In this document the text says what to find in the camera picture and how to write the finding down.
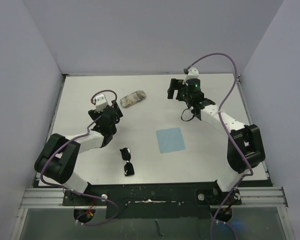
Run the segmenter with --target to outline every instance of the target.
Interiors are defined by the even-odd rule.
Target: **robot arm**
[[[112,106],[109,106],[104,94],[96,96],[92,103],[95,104],[95,109],[90,110],[88,114],[95,126],[91,131],[86,134],[68,136],[57,133],[52,134],[34,165],[34,169],[41,173],[46,162],[57,149],[69,140],[83,135],[68,143],[61,153],[52,159],[44,172],[46,177],[79,193],[84,193],[89,184],[74,172],[78,155],[91,149],[105,147],[117,132],[116,124],[123,117],[117,103],[112,101]]]
[[[176,99],[185,102],[195,117],[211,124],[222,134],[226,134],[219,118],[219,107],[212,100],[205,98],[204,93],[201,92],[198,70],[191,67],[186,73],[185,80],[171,79],[168,99],[172,99],[174,91],[177,90]],[[245,155],[250,166],[252,168],[258,166],[265,159],[259,128],[254,124],[245,125],[225,112],[220,114],[230,135]],[[228,164],[222,176],[216,180],[216,190],[220,195],[229,192],[240,178],[249,172],[247,165],[230,140],[228,140],[227,150]]]

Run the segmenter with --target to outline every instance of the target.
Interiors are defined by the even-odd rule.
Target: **glass panel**
[[[105,218],[98,210],[91,223]],[[21,240],[209,240],[211,220],[194,217],[176,219],[115,219],[101,226],[75,225],[73,209],[29,209]],[[286,240],[276,208],[234,208],[229,221],[239,240]],[[234,240],[226,225],[214,226],[215,240]]]

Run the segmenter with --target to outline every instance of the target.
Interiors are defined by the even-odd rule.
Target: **white enclosure wall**
[[[282,0],[24,0],[64,74],[181,73],[204,54],[241,73]],[[231,73],[212,57],[203,73]]]
[[[242,75],[272,181],[283,186],[300,240],[300,0],[285,0]]]
[[[61,72],[22,0],[0,0],[0,240],[47,136]]]

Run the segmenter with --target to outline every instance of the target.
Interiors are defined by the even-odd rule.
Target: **metal rail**
[[[233,208],[286,207],[287,201],[282,187],[239,187],[242,205]],[[27,188],[21,209],[86,209],[89,206],[63,206],[64,192],[60,188]],[[105,209],[106,206],[95,206]]]

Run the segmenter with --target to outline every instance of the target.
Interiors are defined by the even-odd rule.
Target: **blue square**
[[[180,127],[156,131],[160,153],[166,154],[186,149]]]

